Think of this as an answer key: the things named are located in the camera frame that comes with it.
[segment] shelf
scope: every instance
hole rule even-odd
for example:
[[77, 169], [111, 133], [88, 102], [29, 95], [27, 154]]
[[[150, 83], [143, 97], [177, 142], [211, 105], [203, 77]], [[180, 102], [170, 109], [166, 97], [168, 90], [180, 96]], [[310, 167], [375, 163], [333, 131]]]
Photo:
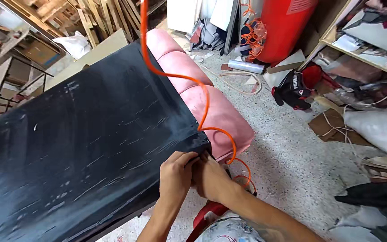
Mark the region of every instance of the shelf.
[[336, 47], [335, 45], [333, 45], [332, 42], [328, 41], [326, 38], [322, 39], [321, 42], [326, 44], [327, 46], [333, 48], [333, 49], [336, 49], [336, 50], [343, 52], [343, 53], [345, 53], [353, 58], [356, 58], [362, 62], [365, 62], [369, 65], [372, 65], [375, 68], [378, 68], [378, 69], [381, 69], [381, 70], [387, 72], [387, 57], [386, 56], [375, 56], [375, 55], [370, 55], [370, 54], [365, 54], [365, 53], [361, 53], [358, 55], [358, 54], [355, 54], [353, 52], [344, 50], [340, 47]]

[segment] speckled floor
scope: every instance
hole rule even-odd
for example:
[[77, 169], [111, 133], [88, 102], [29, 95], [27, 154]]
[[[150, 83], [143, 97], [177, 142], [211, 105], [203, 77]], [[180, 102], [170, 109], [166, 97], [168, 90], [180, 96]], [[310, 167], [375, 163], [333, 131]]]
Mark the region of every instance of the speckled floor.
[[[207, 52], [194, 51], [191, 54], [203, 56]], [[219, 74], [220, 65], [235, 57], [234, 53], [219, 56], [214, 52], [201, 65]], [[345, 187], [368, 182], [357, 167], [359, 159], [352, 155], [350, 146], [323, 142], [312, 132], [307, 123], [322, 112], [318, 104], [313, 103], [312, 112], [294, 111], [289, 106], [277, 106], [264, 88], [257, 95], [247, 97], [206, 74], [255, 131], [252, 145], [239, 157], [252, 170], [258, 197], [329, 240], [326, 230], [334, 225], [335, 220], [357, 210], [355, 206], [336, 202], [333, 196], [344, 191]], [[226, 77], [226, 80], [241, 87], [240, 83], [247, 78]], [[371, 147], [355, 146], [355, 149], [360, 156], [379, 154]], [[230, 166], [233, 174], [243, 173], [243, 169], [237, 163]], [[190, 190], [167, 241], [184, 241], [192, 230], [195, 215], [204, 204], [205, 200]], [[150, 214], [151, 210], [148, 210], [99, 242], [135, 241]]]

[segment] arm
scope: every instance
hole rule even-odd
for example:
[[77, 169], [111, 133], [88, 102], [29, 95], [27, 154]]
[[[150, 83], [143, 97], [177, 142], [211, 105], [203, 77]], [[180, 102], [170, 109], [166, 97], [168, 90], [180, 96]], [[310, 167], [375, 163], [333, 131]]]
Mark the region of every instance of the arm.
[[164, 242], [191, 187], [192, 164], [200, 158], [195, 152], [175, 151], [161, 165], [159, 199], [138, 242]]
[[199, 195], [222, 203], [249, 221], [267, 242], [324, 242], [285, 212], [245, 191], [208, 154], [201, 155], [201, 160], [193, 166], [193, 179]]

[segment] pink velvet cushion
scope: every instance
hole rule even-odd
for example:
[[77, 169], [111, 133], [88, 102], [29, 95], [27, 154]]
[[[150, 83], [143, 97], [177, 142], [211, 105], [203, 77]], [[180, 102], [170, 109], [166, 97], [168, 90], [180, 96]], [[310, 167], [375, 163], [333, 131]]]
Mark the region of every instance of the pink velvet cushion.
[[[255, 133], [241, 114], [232, 106], [226, 97], [215, 87], [207, 86], [210, 93], [210, 108], [203, 127], [218, 127], [226, 130], [235, 140], [237, 154], [245, 151], [253, 140]], [[200, 86], [194, 86], [180, 94], [198, 122], [204, 115], [206, 97]], [[228, 136], [215, 131], [205, 131], [212, 144], [212, 153], [217, 160], [232, 155], [232, 143]]]
[[146, 44], [156, 60], [173, 51], [185, 53], [177, 42], [163, 29], [152, 29], [146, 34]]
[[[184, 52], [173, 51], [167, 53], [158, 60], [158, 63], [165, 73], [189, 76], [206, 85], [213, 85], [201, 68]], [[168, 77], [168, 79], [179, 94], [198, 85], [196, 82], [184, 78]]]

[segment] hand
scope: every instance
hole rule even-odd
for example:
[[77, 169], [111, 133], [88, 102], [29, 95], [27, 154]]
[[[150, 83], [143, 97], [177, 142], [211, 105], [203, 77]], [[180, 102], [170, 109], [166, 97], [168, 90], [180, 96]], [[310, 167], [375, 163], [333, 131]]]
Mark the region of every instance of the hand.
[[239, 185], [231, 180], [223, 167], [208, 152], [200, 155], [192, 167], [193, 180], [198, 194], [208, 200], [225, 204], [230, 191]]
[[159, 200], [162, 203], [173, 207], [181, 206], [191, 187], [192, 165], [199, 159], [196, 152], [175, 151], [162, 163], [159, 183]]

